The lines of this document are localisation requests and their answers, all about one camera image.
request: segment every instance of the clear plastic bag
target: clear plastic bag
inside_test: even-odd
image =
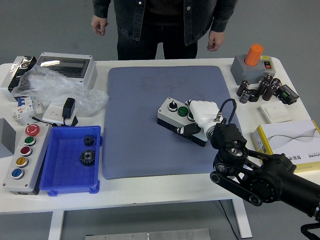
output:
[[[11,94],[14,97],[32,96],[41,102],[57,106],[63,106],[67,98],[73,98],[77,115],[84,117],[95,114],[109,99],[106,92],[99,89],[88,90],[59,72],[38,65],[21,77],[19,85]]]

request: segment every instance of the gear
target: gear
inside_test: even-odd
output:
[[[91,135],[87,135],[83,139],[84,145],[90,147],[94,144],[94,138]]]
[[[85,150],[80,155],[80,161],[85,166],[91,166],[95,164],[96,152],[93,150]]]

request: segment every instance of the person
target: person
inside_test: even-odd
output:
[[[93,31],[104,36],[111,0],[92,0]],[[118,60],[195,59],[198,40],[209,31],[207,50],[217,51],[238,0],[113,0]]]

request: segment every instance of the black pants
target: black pants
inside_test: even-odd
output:
[[[124,36],[118,30],[118,60],[152,60],[159,43],[163,43],[165,59],[195,59],[198,43],[185,45],[183,26],[154,26],[144,24],[140,41]]]

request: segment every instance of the yellow button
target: yellow button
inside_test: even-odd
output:
[[[15,163],[19,168],[23,168],[27,166],[28,162],[28,159],[26,159],[25,157],[19,157]]]

